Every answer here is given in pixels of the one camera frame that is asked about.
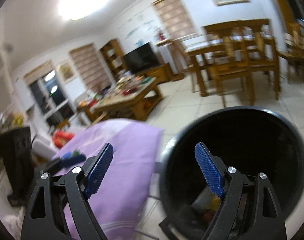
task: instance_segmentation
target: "textured gripper pad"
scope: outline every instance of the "textured gripper pad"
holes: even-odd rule
[[[106,144],[101,155],[94,160],[96,163],[91,165],[92,168],[86,174],[86,185],[84,194],[90,198],[93,194],[98,192],[101,182],[110,166],[113,159],[113,147],[111,144]]]
[[[223,177],[221,176],[219,170],[215,166],[214,162],[210,157],[209,150],[198,143],[195,146],[195,159],[200,166],[203,176],[209,185],[212,193],[216,194],[219,198],[222,198],[225,194],[223,189]]]

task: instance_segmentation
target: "television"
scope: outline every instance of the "television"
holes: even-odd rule
[[[132,74],[160,65],[149,43],[124,55],[123,60]]]

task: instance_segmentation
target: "purple bedsheet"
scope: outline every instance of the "purple bedsheet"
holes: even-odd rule
[[[133,239],[140,213],[148,198],[161,129],[143,122],[112,119],[100,122],[77,134],[55,156],[80,150],[87,157],[95,156],[105,143],[114,148],[114,158],[89,204],[109,240]],[[67,173],[61,170],[58,175]],[[64,210],[71,236],[80,239],[69,206]]]

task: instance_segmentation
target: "metal pivot screw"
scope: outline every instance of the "metal pivot screw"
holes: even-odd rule
[[[81,171],[80,167],[74,167],[73,170],[72,170],[72,172],[75,173],[75,174],[79,173],[80,171]]]
[[[236,173],[236,168],[234,168],[234,167],[228,167],[228,172],[230,172],[230,173]]]
[[[261,178],[261,179],[266,179],[267,176],[266,176],[266,174],[264,174],[264,173],[260,173],[260,178]]]
[[[49,174],[48,173],[43,173],[41,175],[41,179],[47,179],[49,177]]]

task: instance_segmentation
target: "beige roller blind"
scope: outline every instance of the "beige roller blind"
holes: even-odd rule
[[[39,78],[42,78],[47,73],[54,70],[54,65],[51,60],[39,65],[37,68],[30,71],[28,74],[24,76],[24,81],[26,84],[30,85],[33,82],[37,81]]]
[[[157,0],[153,6],[173,40],[196,33],[180,0]]]
[[[69,54],[88,89],[98,92],[111,84],[93,43],[73,49]]]

